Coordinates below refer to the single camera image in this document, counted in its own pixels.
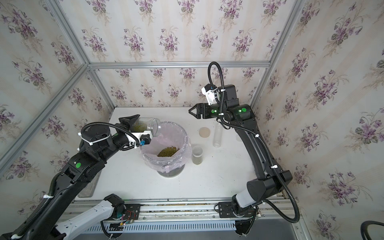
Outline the jar with beige lid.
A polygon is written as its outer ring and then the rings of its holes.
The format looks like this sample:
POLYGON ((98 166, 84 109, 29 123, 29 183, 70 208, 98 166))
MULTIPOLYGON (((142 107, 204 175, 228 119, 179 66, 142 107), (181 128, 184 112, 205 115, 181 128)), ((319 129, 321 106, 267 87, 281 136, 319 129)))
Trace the jar with beige lid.
POLYGON ((160 133, 161 121, 157 118, 143 118, 139 117, 136 122, 131 126, 131 132, 143 133, 150 131, 153 137, 157 137, 160 133))

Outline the beige jar lid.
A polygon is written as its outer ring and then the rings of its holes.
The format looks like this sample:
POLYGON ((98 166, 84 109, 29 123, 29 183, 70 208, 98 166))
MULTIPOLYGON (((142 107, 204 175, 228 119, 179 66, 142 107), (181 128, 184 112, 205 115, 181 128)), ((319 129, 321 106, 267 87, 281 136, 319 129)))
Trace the beige jar lid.
POLYGON ((202 127, 199 129, 199 135, 202 138, 208 138, 211 134, 211 130, 207 127, 202 127))

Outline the clear jar with mung beans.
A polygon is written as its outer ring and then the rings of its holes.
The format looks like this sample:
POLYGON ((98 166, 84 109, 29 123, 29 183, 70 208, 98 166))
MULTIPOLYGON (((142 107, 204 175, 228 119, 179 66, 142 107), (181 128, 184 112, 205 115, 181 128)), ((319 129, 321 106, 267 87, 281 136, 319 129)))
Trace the clear jar with mung beans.
POLYGON ((213 146, 215 148, 219 148, 222 145, 223 130, 223 126, 220 123, 216 123, 213 139, 213 146))

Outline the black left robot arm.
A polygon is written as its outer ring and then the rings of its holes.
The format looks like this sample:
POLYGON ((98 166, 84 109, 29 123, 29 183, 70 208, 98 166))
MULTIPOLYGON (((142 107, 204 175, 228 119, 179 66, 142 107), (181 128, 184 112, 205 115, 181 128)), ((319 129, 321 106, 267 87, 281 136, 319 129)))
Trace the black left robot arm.
POLYGON ((62 240, 67 236, 58 230, 57 221, 74 198, 94 179, 107 160, 118 151, 127 151, 142 144, 132 133, 133 124, 140 115, 119 119, 118 124, 93 122, 79 132, 82 138, 79 152, 57 173, 50 184, 47 196, 34 212, 12 233, 2 240, 62 240))

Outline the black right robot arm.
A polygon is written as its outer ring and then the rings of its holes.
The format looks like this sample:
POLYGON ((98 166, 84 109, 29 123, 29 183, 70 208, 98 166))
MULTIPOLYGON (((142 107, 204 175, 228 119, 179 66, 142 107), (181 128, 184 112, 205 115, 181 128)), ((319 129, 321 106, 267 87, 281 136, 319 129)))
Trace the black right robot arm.
POLYGON ((246 189, 232 197, 230 210, 237 217, 242 217, 251 207, 268 204, 283 219, 296 223, 300 212, 295 198, 287 192, 293 204, 295 217, 290 218, 278 209, 268 198, 288 191, 288 184, 293 179, 290 171, 283 170, 271 154, 266 142, 260 134, 256 115, 247 104, 240 104, 236 88, 226 85, 224 89, 215 88, 211 84, 202 87, 206 103, 198 103, 189 109, 196 113, 196 119, 216 119, 225 128, 233 128, 243 142, 253 163, 256 179, 247 182, 246 189))

